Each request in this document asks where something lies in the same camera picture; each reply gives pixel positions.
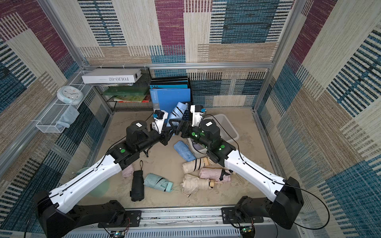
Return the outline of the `light blue umbrella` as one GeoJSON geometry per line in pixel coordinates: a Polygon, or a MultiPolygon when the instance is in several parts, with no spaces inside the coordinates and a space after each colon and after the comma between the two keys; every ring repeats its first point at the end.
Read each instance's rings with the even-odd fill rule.
{"type": "Polygon", "coordinates": [[[175,108],[172,110],[172,112],[169,114],[167,126],[170,126],[169,121],[172,119],[179,119],[181,120],[184,116],[185,111],[188,109],[188,102],[182,103],[178,102],[175,108]]]}

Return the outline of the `mint green umbrella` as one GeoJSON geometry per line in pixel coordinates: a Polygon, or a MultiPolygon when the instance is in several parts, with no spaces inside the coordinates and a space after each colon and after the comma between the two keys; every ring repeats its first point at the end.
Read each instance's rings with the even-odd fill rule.
{"type": "Polygon", "coordinates": [[[145,177],[144,185],[163,192],[171,192],[173,190],[173,183],[171,181],[152,173],[149,173],[145,177]]]}

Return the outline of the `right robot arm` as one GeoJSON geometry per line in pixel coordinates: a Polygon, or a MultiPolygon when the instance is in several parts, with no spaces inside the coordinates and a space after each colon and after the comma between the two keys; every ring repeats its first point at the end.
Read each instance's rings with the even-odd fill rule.
{"type": "Polygon", "coordinates": [[[236,172],[266,196],[265,200],[257,205],[244,202],[241,206],[244,216],[258,211],[261,216],[270,217],[280,227],[288,230],[292,228],[304,205],[297,180],[292,177],[284,179],[272,174],[245,157],[238,147],[222,139],[215,120],[204,119],[197,127],[184,120],[170,119],[169,123],[176,135],[190,138],[203,145],[214,163],[236,172]]]}

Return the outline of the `blue umbrella near box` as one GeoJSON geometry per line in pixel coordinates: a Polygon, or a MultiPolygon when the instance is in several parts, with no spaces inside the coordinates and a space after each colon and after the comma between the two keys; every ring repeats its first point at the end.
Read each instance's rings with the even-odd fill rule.
{"type": "Polygon", "coordinates": [[[190,162],[196,159],[194,154],[190,151],[189,147],[183,141],[178,141],[174,145],[174,149],[187,162],[190,162]]]}

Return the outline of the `pale pink small umbrella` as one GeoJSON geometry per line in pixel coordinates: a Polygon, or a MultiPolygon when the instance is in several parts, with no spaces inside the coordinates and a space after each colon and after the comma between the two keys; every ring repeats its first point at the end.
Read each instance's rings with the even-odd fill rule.
{"type": "Polygon", "coordinates": [[[122,170],[122,177],[128,178],[133,175],[134,171],[135,171],[134,166],[131,164],[122,170]]]}

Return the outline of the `beige umbrella black stripes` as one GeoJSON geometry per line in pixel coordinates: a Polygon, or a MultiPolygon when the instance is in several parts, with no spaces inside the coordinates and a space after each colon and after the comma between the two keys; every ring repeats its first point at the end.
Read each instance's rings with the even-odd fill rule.
{"type": "Polygon", "coordinates": [[[189,162],[185,162],[182,165],[182,171],[185,174],[190,174],[202,168],[208,167],[210,165],[211,165],[211,162],[209,161],[208,158],[206,157],[198,158],[189,162]]]}

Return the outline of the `beige umbrella front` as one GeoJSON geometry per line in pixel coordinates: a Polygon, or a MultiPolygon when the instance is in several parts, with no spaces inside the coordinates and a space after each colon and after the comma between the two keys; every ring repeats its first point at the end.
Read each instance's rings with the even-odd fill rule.
{"type": "Polygon", "coordinates": [[[214,186],[215,182],[213,180],[185,174],[183,182],[181,183],[181,192],[184,195],[190,196],[191,194],[197,193],[199,190],[211,190],[214,186]]]}

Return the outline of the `black folded umbrella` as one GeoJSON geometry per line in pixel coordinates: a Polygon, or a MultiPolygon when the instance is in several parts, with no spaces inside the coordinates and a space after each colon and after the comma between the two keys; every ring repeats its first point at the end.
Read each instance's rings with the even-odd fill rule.
{"type": "Polygon", "coordinates": [[[140,160],[140,170],[134,171],[130,197],[132,202],[142,201],[144,199],[144,178],[143,161],[140,160]]]}

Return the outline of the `white folio box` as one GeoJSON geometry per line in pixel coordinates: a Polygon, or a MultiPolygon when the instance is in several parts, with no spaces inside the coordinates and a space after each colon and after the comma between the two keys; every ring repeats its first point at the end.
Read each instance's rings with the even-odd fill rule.
{"type": "Polygon", "coordinates": [[[82,76],[85,84],[136,83],[141,78],[140,69],[97,68],[82,76]]]}

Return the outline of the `red book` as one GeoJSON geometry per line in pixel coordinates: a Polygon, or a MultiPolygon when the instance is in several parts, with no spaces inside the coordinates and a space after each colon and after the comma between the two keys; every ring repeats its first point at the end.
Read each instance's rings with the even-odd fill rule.
{"type": "Polygon", "coordinates": [[[150,95],[140,95],[140,96],[116,96],[114,101],[122,103],[149,103],[151,100],[150,95]]]}

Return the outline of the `blue clip file folder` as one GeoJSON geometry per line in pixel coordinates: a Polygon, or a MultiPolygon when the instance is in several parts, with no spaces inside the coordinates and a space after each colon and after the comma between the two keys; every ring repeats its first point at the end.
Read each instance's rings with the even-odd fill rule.
{"type": "Polygon", "coordinates": [[[191,90],[189,88],[150,89],[150,96],[153,103],[153,111],[166,111],[169,116],[178,102],[185,103],[191,101],[191,90]]]}

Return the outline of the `black mesh file holder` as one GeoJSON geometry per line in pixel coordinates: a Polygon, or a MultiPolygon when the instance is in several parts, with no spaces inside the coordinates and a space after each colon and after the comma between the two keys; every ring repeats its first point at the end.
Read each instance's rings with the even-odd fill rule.
{"type": "MultiPolygon", "coordinates": [[[[191,88],[190,86],[190,80],[188,77],[165,77],[165,78],[154,78],[151,80],[150,85],[165,85],[165,84],[187,84],[189,89],[191,88]]],[[[189,119],[190,118],[190,113],[189,113],[189,107],[190,107],[190,102],[188,102],[189,106],[188,109],[185,111],[184,116],[182,119],[189,119]]]]}

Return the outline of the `teal file folder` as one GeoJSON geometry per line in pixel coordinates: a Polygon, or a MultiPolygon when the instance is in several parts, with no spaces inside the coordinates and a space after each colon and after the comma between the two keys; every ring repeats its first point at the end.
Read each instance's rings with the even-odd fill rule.
{"type": "Polygon", "coordinates": [[[177,88],[184,88],[187,89],[189,86],[187,84],[165,84],[165,85],[150,85],[150,89],[177,89],[177,88]]]}

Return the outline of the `light blue cloth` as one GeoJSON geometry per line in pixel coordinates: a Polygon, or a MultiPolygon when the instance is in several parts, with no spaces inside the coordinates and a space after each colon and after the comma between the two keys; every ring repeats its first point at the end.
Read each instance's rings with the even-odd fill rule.
{"type": "Polygon", "coordinates": [[[68,106],[68,108],[57,121],[57,128],[68,129],[75,122],[78,116],[79,111],[72,105],[68,106]]]}

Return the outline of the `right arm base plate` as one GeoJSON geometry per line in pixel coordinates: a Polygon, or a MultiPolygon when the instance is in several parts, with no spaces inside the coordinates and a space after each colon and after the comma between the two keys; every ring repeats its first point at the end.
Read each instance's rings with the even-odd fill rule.
{"type": "Polygon", "coordinates": [[[224,224],[242,224],[242,223],[263,223],[264,218],[261,216],[249,217],[242,212],[238,212],[234,207],[221,208],[222,221],[224,224]]]}

